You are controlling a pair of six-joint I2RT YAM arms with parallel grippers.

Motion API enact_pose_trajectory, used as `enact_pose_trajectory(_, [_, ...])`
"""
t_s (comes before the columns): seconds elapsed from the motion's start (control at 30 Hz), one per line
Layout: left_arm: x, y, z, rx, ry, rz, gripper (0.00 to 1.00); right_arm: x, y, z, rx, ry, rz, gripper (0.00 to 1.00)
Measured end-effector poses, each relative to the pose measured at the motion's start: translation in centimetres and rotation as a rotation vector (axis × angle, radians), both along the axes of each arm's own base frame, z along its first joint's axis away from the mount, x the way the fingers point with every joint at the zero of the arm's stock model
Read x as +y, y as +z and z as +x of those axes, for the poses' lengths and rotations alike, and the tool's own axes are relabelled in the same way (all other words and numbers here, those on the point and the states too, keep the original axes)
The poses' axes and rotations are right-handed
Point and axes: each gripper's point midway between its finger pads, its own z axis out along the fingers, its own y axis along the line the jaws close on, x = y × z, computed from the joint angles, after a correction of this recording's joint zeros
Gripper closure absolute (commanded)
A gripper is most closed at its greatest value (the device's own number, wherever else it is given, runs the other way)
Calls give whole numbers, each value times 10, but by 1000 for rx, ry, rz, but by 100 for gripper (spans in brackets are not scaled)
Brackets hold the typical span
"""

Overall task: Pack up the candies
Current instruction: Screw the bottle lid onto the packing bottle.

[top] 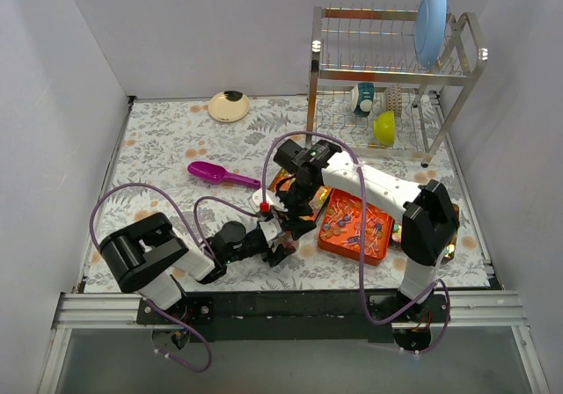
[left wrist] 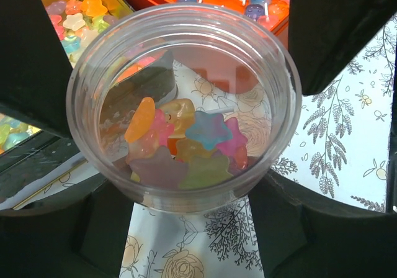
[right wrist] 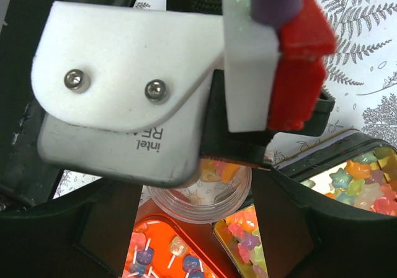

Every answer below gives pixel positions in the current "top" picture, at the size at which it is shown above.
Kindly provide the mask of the purple plastic scoop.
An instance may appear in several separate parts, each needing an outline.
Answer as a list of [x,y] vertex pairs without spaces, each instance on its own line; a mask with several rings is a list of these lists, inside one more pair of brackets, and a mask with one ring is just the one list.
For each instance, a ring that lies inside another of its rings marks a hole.
[[195,177],[207,180],[208,182],[213,184],[230,182],[254,189],[261,188],[261,183],[257,179],[252,179],[236,173],[231,173],[221,165],[212,164],[206,161],[193,161],[187,167],[187,171]]

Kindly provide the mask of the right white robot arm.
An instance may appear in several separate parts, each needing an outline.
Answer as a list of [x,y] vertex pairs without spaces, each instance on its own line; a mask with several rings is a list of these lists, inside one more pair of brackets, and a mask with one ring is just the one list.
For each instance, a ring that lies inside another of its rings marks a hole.
[[361,219],[367,206],[383,210],[402,227],[401,249],[407,256],[406,270],[398,288],[398,310],[383,319],[374,318],[365,290],[359,290],[366,318],[386,325],[402,316],[418,321],[430,310],[429,295],[442,285],[437,272],[445,248],[456,234],[459,221],[445,186],[432,179],[426,185],[398,179],[363,164],[344,142],[319,135],[318,142],[302,148],[289,135],[276,139],[266,160],[294,174],[297,187],[283,199],[289,211],[306,204],[304,196],[319,186],[329,186],[360,198]]

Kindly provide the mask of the dark tin pastel star candies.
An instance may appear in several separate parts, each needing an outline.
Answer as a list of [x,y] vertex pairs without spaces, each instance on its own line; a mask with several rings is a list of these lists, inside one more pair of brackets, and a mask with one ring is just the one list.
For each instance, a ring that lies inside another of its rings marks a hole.
[[[456,203],[452,204],[454,208],[454,212],[456,217],[459,218],[460,209]],[[394,223],[391,229],[391,235],[389,238],[389,246],[393,248],[399,249],[401,245],[402,239],[402,226],[398,223]],[[454,237],[450,240],[450,242],[445,247],[443,257],[441,259],[441,264],[447,264],[448,262],[452,261],[455,257],[455,250],[456,250],[456,243],[457,243],[457,233],[454,234]]]

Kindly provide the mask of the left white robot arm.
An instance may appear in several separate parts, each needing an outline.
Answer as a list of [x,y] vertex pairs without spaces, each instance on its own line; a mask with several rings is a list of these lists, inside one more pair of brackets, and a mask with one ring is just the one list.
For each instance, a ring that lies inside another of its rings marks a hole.
[[297,240],[315,228],[314,221],[301,217],[260,221],[251,231],[230,221],[204,243],[193,244],[176,233],[165,214],[156,213],[105,237],[99,252],[121,292],[148,298],[165,322],[176,324],[186,316],[187,303],[179,284],[166,273],[169,268],[209,284],[223,277],[230,263],[255,255],[274,267],[296,251],[282,241],[285,233]]

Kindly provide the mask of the clear glass jar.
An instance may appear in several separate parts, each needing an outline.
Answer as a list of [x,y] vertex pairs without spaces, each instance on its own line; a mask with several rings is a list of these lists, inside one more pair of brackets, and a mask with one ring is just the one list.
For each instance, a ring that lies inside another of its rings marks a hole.
[[294,240],[290,232],[286,232],[281,239],[281,244],[285,249],[289,249],[292,252],[296,252],[299,248],[300,241]]

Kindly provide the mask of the dark tin translucent star candies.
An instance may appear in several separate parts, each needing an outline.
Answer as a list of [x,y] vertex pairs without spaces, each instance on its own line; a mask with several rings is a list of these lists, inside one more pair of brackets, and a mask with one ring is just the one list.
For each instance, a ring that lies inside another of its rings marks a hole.
[[[280,169],[267,189],[274,193],[277,193],[278,191],[290,191],[294,181],[295,177],[292,173]],[[304,201],[308,201],[308,205],[311,210],[309,215],[311,215],[314,208],[326,206],[332,191],[332,188],[329,186],[319,186],[315,193],[313,193],[310,188],[305,188],[303,193],[298,192],[297,190],[294,190],[292,193],[299,198],[300,205],[302,205]]]

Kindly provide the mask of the orange tin of lollipops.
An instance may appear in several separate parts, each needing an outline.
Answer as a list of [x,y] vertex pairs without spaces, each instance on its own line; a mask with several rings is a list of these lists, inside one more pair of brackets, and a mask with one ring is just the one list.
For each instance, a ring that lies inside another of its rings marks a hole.
[[386,256],[394,220],[370,204],[367,205],[365,227],[362,227],[361,218],[361,199],[333,189],[320,225],[318,247],[345,258],[358,260],[361,230],[365,230],[364,262],[378,266]]

